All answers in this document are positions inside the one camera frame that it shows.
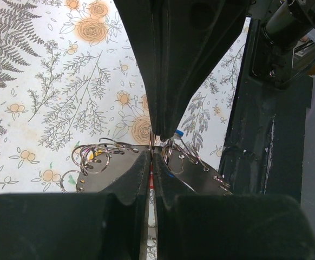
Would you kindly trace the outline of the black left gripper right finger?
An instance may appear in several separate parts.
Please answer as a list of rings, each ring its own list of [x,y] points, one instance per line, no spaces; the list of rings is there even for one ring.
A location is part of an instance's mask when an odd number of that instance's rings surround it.
[[[200,195],[153,156],[158,259],[315,259],[315,235],[286,196]]]

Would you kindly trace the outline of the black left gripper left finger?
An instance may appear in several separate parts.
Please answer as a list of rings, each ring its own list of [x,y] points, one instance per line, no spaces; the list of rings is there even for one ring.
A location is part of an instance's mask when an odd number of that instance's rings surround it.
[[[0,259],[145,259],[150,153],[97,193],[0,194]]]

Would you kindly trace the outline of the yellow-capped key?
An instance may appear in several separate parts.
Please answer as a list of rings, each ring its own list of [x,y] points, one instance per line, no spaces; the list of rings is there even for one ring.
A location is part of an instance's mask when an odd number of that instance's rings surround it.
[[[99,155],[98,151],[91,151],[88,155],[87,155],[87,159],[91,162],[95,162],[96,161],[96,157]]]

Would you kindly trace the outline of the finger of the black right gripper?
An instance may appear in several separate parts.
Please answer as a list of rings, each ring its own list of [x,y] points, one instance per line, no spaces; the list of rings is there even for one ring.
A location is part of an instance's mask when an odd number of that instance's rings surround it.
[[[154,133],[171,138],[194,93],[240,35],[249,1],[162,1]]]
[[[153,3],[153,1],[115,1],[145,85],[152,131],[155,135],[160,135],[159,70],[155,48]]]

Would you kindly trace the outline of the blue-capped key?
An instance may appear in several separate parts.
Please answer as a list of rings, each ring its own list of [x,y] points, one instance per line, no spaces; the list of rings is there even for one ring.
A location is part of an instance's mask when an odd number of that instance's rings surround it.
[[[174,135],[172,136],[172,139],[180,140],[182,139],[183,135],[183,131],[176,129]]]

